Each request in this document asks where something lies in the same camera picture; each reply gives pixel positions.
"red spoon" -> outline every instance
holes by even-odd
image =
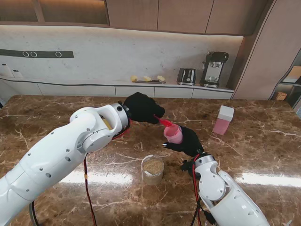
[[[154,115],[154,117],[155,117],[156,119],[158,119],[159,122],[160,122],[160,124],[162,124],[163,126],[170,127],[170,126],[173,125],[172,122],[169,121],[169,120],[167,120],[167,119],[160,119],[159,117],[157,117],[157,116],[155,116],[155,115]]]

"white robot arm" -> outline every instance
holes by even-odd
[[[269,226],[262,211],[234,179],[222,170],[216,172],[217,165],[211,155],[195,161],[195,173],[201,175],[199,195],[218,225]]]
[[[77,110],[68,125],[42,138],[0,179],[0,226],[7,226],[24,207],[82,163],[87,153],[106,146],[127,126],[127,114],[117,103]]]

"brown marble counter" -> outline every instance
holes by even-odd
[[[15,96],[0,110],[0,177],[51,130],[69,122],[85,106],[123,98]],[[204,149],[239,183],[271,226],[301,225],[301,121],[286,102],[156,99],[166,118],[192,128]],[[235,108],[224,136],[211,131],[220,105]],[[188,226],[195,209],[192,179],[181,172],[183,153],[161,147],[163,127],[134,122],[130,132],[87,158],[89,189],[102,226]],[[144,156],[158,154],[166,168],[158,186],[141,180]],[[36,200],[44,226],[91,226],[83,166]],[[30,226],[23,210],[12,226]]]

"backsplash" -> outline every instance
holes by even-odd
[[[55,83],[118,84],[130,76],[162,75],[175,84],[181,67],[195,68],[199,83],[208,51],[229,53],[220,84],[225,86],[241,36],[192,35],[71,26],[0,26],[0,49],[73,51],[74,58],[0,56],[0,64],[18,70],[23,79]]]

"pink measuring cup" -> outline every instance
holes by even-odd
[[[174,144],[180,144],[183,141],[183,134],[182,129],[180,126],[173,124],[169,120],[166,119],[160,119],[159,117],[155,116],[156,119],[159,120],[159,122],[166,126],[163,132],[163,135],[167,138],[167,140],[170,143]]]
[[[183,141],[182,129],[178,125],[165,127],[163,134],[170,143],[180,144]]]

